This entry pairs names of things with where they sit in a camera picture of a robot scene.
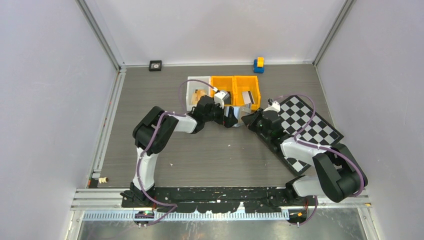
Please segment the white card black stripe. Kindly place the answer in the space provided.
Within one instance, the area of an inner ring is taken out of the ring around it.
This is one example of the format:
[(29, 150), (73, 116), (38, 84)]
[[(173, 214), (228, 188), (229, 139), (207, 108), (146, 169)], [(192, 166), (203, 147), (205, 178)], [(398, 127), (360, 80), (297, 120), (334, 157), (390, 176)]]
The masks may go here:
[(252, 105), (255, 103), (255, 100), (253, 98), (253, 94), (251, 91), (242, 91), (241, 96), (242, 96), (244, 105)]

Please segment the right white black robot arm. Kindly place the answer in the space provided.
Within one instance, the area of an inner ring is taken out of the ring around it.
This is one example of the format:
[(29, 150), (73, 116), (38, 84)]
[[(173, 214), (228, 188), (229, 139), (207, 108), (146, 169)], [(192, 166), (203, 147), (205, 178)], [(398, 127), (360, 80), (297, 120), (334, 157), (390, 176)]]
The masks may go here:
[(259, 108), (241, 120), (279, 158), (314, 167), (315, 176), (300, 175), (285, 184), (285, 198), (291, 205), (299, 205), (309, 196), (326, 196), (339, 203), (361, 194), (368, 185), (367, 176), (346, 145), (296, 139), (283, 129), (283, 120), (274, 110)]

